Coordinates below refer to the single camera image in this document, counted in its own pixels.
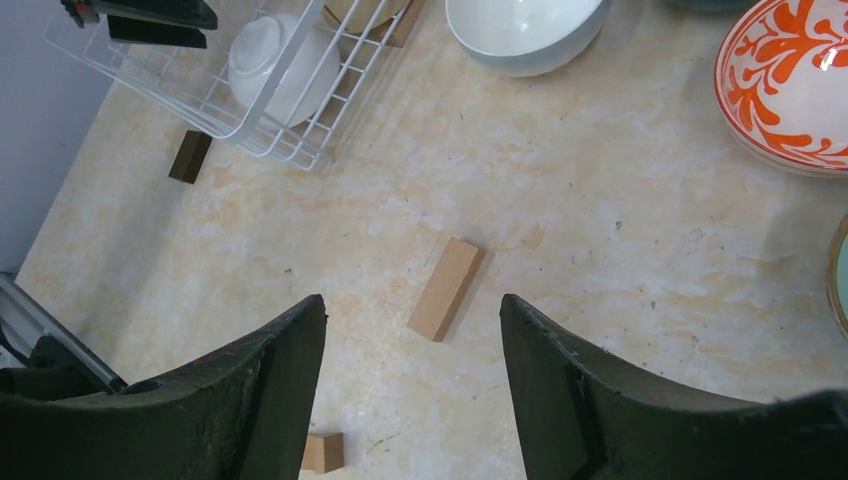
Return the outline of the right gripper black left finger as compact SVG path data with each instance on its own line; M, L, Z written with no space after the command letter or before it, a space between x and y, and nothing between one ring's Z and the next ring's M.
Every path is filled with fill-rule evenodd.
M295 479L326 338L305 297L202 357L109 394L84 378L1 372L5 479Z

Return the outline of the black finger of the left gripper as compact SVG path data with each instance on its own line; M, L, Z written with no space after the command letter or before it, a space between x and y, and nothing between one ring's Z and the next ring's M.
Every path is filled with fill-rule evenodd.
M165 25L216 30L218 16L202 0L93 0L98 13Z
M207 48L205 35L195 28L113 15L107 17L107 24L110 38L118 43Z

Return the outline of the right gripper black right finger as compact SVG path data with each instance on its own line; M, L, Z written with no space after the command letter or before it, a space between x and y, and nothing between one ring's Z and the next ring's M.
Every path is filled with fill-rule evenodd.
M638 367L521 297L500 307L530 479L843 479L847 393L757 403Z

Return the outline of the mint green bowl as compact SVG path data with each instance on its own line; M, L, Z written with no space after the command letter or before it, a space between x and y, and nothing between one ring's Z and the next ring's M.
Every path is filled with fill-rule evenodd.
M844 216L830 241L825 270L828 304L836 324L847 337L847 224Z

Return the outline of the white footed bowl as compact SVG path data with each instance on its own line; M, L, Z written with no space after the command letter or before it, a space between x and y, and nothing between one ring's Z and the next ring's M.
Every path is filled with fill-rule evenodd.
M580 55L599 34L610 1L447 0L451 33L469 57L509 77L534 77Z

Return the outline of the white orange patterned bowl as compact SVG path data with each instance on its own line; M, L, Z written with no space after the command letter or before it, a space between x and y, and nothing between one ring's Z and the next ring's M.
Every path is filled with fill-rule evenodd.
M756 158L846 177L846 2L755 3L725 35L713 84L729 130Z

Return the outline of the beige leaf pattern bowl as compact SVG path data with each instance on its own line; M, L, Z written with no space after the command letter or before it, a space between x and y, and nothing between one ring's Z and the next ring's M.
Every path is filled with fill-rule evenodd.
M360 34L389 21L409 4L409 0L326 0L322 15L331 25L340 26L350 33Z

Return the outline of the dark bowl cream inside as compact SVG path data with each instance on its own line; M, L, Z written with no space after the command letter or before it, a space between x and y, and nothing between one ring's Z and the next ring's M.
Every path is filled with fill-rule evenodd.
M744 11L756 0L669 0L669 3L690 11L712 14Z

